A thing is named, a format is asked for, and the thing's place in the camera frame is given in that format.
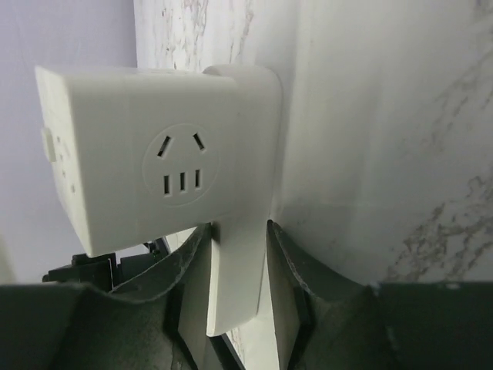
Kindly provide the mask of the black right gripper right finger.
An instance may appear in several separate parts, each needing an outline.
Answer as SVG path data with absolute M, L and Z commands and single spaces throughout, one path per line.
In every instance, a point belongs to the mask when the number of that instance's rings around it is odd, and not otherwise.
M 358 284 L 267 223 L 282 369 L 490 369 L 489 282 Z

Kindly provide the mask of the white triangular power strip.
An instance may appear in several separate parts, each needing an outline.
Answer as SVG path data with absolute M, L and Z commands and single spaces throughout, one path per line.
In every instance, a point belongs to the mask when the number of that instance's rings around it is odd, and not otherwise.
M 211 223 L 206 332 L 257 314 L 283 91 L 268 68 L 35 68 L 42 141 L 91 257 Z

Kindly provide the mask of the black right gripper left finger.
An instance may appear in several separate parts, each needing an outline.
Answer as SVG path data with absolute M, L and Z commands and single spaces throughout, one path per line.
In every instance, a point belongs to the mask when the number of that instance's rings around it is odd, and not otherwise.
M 206 352 L 211 226 L 110 292 L 87 283 L 1 287 L 3 369 L 198 369 Z

